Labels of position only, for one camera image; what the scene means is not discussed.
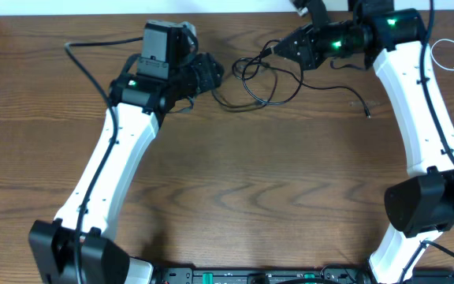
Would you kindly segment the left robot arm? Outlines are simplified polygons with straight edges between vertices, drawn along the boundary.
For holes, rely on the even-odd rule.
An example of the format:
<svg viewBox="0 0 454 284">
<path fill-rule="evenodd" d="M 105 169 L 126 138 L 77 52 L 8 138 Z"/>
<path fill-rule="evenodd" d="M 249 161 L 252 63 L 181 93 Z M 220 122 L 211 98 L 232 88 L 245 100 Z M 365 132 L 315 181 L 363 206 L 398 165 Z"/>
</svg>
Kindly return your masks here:
<svg viewBox="0 0 454 284">
<path fill-rule="evenodd" d="M 87 166 L 51 222 L 28 241 L 45 283 L 150 283 L 154 266 L 115 243 L 118 217 L 144 152 L 178 101 L 221 85 L 224 69 L 199 51 L 195 26 L 149 20 L 142 50 L 101 90 L 106 119 Z"/>
</svg>

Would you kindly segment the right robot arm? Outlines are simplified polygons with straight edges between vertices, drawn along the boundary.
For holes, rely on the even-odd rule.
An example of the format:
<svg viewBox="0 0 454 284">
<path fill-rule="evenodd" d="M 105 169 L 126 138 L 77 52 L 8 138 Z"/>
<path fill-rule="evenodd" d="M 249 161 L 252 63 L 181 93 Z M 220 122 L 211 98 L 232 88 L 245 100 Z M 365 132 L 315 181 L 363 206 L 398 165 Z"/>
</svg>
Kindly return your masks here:
<svg viewBox="0 0 454 284">
<path fill-rule="evenodd" d="M 454 127 L 442 99 L 429 52 L 432 20 L 391 1 L 352 1 L 349 21 L 332 22 L 321 1 L 297 1 L 310 24 L 270 49 L 317 69 L 327 58 L 362 54 L 393 107 L 404 143 L 408 179 L 384 196 L 389 227 L 370 255 L 359 283 L 442 283 L 443 272 L 415 273 L 425 250 L 454 226 Z"/>
</svg>

